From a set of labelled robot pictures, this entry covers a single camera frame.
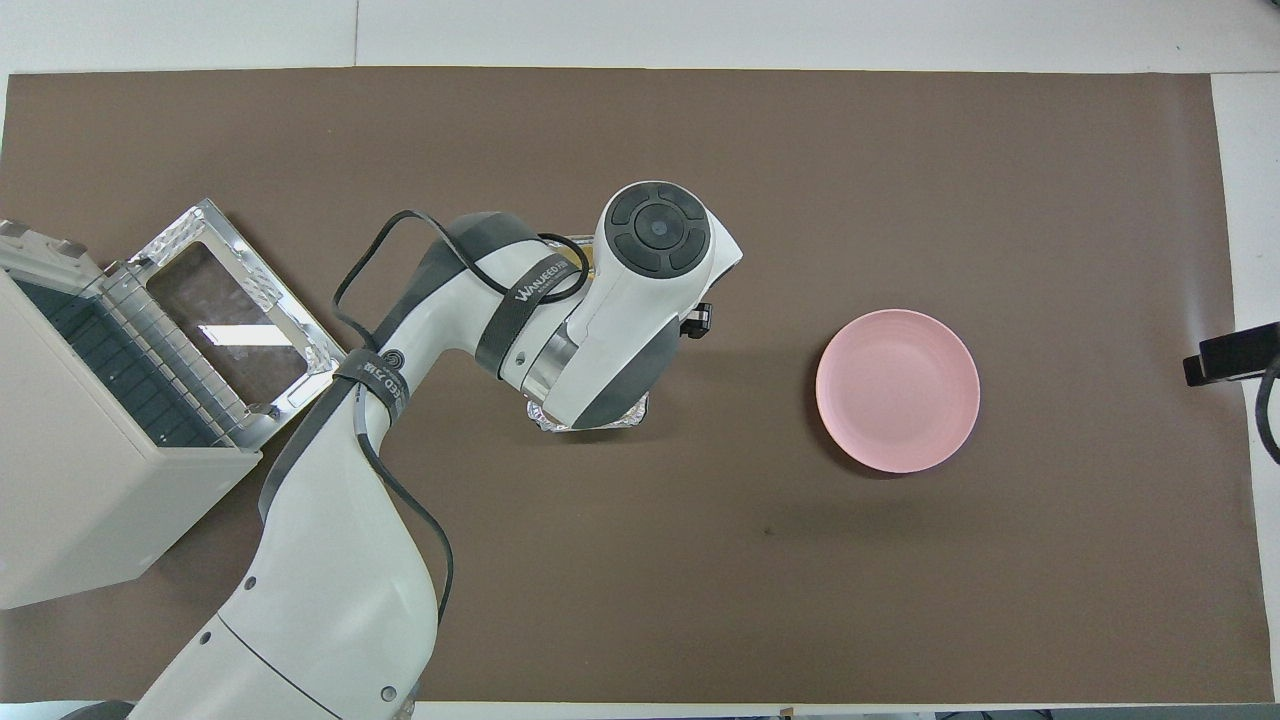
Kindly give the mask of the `aluminium foil tray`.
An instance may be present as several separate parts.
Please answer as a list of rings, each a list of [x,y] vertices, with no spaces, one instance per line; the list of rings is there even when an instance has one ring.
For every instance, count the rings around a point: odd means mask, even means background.
[[[575,251],[571,247],[571,245],[576,243],[577,247],[582,250],[582,254],[588,259],[590,259],[590,256],[591,256],[593,238],[590,236],[571,236],[571,237],[568,237],[568,242],[566,242],[566,241],[562,241],[558,234],[554,234],[554,233],[543,233],[543,234],[540,234],[540,241],[543,243],[545,243],[548,247],[550,247],[552,250],[554,250],[556,252],[558,252],[562,256],[564,256],[567,259],[567,261],[570,263],[570,265],[576,272],[581,270],[582,263],[580,261],[580,259],[575,254]],[[548,413],[544,411],[543,406],[532,396],[527,397],[526,414],[527,414],[527,418],[531,421],[534,421],[541,430],[549,432],[549,433],[572,433],[572,432],[586,432],[586,430],[614,430],[614,429],[625,429],[625,428],[631,428],[631,427],[639,427],[644,421],[645,415],[648,413],[649,398],[650,398],[650,395],[646,392],[645,395],[643,395],[636,401],[636,404],[632,407],[630,407],[627,410],[627,413],[625,413],[621,416],[616,418],[613,421],[609,421],[607,424],[600,424],[600,425],[590,427],[590,428],[573,429],[572,427],[566,425],[564,423],[561,423],[561,421],[556,420],[550,414],[548,414]]]

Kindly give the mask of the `glass oven door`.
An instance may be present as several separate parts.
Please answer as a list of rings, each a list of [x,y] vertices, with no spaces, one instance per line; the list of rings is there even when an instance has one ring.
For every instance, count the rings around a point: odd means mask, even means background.
[[[224,378],[256,452],[332,383],[344,350],[210,199],[124,263]]]

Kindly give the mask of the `white toaster oven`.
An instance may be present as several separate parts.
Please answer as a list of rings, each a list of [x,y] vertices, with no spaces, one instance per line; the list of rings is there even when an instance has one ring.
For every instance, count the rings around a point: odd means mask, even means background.
[[[0,609],[141,577],[261,460],[163,448],[101,365],[122,333],[78,243],[0,219]]]

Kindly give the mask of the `brown paper table mat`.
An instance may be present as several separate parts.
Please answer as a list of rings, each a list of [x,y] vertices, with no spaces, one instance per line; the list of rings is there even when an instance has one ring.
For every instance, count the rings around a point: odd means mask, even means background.
[[[14,76],[0,217],[133,254],[212,199],[329,299],[404,208],[593,231],[684,184],[742,261],[649,416],[550,434],[445,355],[383,456],[448,530],[430,701],[1268,702],[1206,76],[347,68]],[[980,414],[948,461],[849,457],[823,347],[910,309]]]

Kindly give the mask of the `pink round plate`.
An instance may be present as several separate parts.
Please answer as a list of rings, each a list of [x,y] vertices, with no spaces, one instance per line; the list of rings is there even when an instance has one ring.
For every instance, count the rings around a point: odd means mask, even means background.
[[[840,450],[893,475],[948,461],[970,439],[982,401],[977,361],[960,336],[901,307],[838,329],[818,359],[814,395]]]

